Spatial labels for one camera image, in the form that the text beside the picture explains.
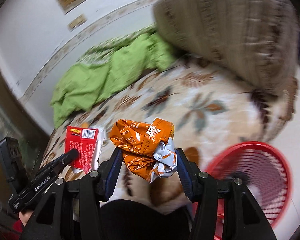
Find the green blanket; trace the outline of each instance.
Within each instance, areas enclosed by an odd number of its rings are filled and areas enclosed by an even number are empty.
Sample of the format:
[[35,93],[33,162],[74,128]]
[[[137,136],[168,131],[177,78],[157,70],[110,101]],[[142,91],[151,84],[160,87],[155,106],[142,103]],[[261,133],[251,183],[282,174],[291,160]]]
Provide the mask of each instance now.
[[154,25],[94,46],[57,83],[51,100],[58,128],[73,111],[89,111],[113,93],[135,82],[143,70],[167,69],[176,59],[173,48]]

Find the orange wrapper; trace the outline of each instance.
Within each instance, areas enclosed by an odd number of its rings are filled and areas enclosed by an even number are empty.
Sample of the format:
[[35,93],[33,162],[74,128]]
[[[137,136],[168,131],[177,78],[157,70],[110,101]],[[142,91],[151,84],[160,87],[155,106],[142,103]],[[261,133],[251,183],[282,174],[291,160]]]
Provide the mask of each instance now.
[[123,161],[134,174],[151,181],[153,157],[159,143],[173,139],[173,123],[156,118],[152,124],[118,120],[110,132],[110,140],[123,150]]

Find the metal screw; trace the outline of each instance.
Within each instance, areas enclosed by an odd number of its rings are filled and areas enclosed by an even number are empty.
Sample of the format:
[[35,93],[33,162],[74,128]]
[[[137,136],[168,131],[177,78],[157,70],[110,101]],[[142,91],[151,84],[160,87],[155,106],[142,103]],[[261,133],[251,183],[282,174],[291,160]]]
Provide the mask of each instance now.
[[63,178],[58,178],[56,179],[56,184],[61,185],[63,183],[64,179]]
[[98,175],[99,175],[99,172],[97,172],[97,171],[91,171],[91,172],[89,173],[89,176],[92,177],[92,178],[95,178],[95,177],[98,176]]
[[209,176],[209,174],[208,174],[207,172],[205,172],[205,171],[202,171],[202,172],[199,173],[199,177],[200,177],[200,178],[205,179],[205,178],[207,178],[208,176]]
[[237,185],[241,185],[242,184],[242,180],[239,178],[234,179],[234,183]]

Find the floor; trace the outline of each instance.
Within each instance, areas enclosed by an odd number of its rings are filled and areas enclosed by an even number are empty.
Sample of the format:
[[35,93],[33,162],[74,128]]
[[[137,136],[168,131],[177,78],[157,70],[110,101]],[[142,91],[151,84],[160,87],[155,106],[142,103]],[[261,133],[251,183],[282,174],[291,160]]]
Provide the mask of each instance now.
[[299,91],[295,102],[293,120],[272,141],[290,163],[292,173],[292,195],[288,209],[274,232],[278,239],[289,239],[300,224],[300,68],[297,71]]

